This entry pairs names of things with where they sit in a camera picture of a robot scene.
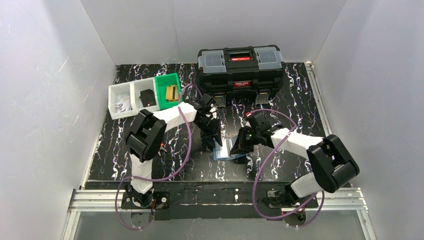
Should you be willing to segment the blue leather card holder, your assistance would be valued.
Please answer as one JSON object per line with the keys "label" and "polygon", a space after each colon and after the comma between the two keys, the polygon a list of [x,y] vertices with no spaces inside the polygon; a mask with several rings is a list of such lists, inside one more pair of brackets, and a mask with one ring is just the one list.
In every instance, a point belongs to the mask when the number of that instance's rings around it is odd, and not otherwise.
{"label": "blue leather card holder", "polygon": [[214,141],[215,146],[213,148],[213,160],[214,161],[227,161],[235,160],[238,158],[245,157],[247,154],[230,154],[230,150],[234,146],[236,137],[224,138],[222,140],[222,146],[220,146],[216,141]]}

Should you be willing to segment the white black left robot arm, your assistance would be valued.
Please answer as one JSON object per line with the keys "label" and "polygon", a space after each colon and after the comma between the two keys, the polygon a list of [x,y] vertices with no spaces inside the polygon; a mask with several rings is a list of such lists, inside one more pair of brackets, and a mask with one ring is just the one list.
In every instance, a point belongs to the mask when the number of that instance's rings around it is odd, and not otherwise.
{"label": "white black left robot arm", "polygon": [[221,123],[212,96],[204,94],[199,99],[185,99],[178,105],[156,112],[142,109],[124,138],[131,159],[132,178],[125,192],[130,201],[147,208],[153,201],[152,163],[160,152],[165,133],[186,123],[200,129],[202,143],[209,149],[222,146]]}

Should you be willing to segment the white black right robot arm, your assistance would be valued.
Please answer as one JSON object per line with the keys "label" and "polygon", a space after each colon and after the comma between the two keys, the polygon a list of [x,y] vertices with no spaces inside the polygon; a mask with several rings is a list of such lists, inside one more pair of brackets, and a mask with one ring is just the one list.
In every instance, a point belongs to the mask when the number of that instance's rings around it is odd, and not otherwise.
{"label": "white black right robot arm", "polygon": [[283,190],[264,198],[269,205],[295,205],[299,200],[317,192],[334,193],[360,173],[360,168],[343,144],[330,134],[315,137],[290,132],[282,125],[272,126],[262,113],[246,117],[246,125],[237,135],[230,150],[234,154],[247,154],[256,145],[282,149],[308,159],[312,172],[298,177]]}

